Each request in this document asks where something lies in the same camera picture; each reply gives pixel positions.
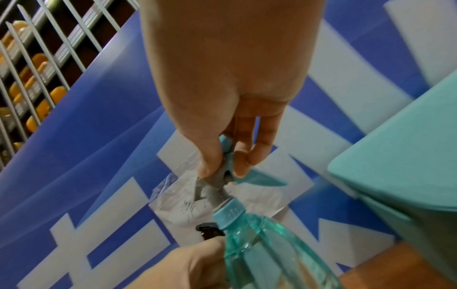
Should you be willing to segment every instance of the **plastic bottle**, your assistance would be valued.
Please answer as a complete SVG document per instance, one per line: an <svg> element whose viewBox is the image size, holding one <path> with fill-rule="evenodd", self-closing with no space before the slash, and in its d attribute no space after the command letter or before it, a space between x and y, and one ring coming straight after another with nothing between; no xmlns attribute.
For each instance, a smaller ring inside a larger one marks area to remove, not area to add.
<svg viewBox="0 0 457 289"><path fill-rule="evenodd" d="M226 233L233 289L343 289L300 238L270 218L247 214L238 199L224 201L213 216Z"/></svg>

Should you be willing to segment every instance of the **teal container lid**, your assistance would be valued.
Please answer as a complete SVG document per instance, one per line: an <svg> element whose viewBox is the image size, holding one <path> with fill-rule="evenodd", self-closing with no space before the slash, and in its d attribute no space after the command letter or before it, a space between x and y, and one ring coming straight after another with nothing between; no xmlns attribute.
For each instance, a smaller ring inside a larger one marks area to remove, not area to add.
<svg viewBox="0 0 457 289"><path fill-rule="evenodd" d="M457 210L457 71L336 157L331 175L361 193Z"/></svg>
<svg viewBox="0 0 457 289"><path fill-rule="evenodd" d="M220 208L213 214L213 219L219 226L220 230L226 229L230 226L239 216L246 211L244 205L237 198L228 201L225 206Z"/></svg>

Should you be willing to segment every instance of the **wooden surface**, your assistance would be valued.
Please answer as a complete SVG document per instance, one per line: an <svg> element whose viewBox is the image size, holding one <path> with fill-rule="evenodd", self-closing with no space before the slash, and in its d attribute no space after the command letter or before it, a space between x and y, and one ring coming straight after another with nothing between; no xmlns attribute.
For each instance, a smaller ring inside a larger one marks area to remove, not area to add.
<svg viewBox="0 0 457 289"><path fill-rule="evenodd" d="M343 274L346 289L457 289L406 243Z"/></svg>

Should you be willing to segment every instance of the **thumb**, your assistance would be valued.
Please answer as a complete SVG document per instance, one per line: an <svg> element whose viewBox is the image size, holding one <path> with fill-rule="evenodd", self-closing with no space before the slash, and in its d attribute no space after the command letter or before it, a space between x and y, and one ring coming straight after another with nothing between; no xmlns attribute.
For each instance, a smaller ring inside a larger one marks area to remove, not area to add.
<svg viewBox="0 0 457 289"><path fill-rule="evenodd" d="M222 163L222 147L219 137L196 140L194 144L200 151L201 161L197 167L200 178L206 178L216 172Z"/></svg>

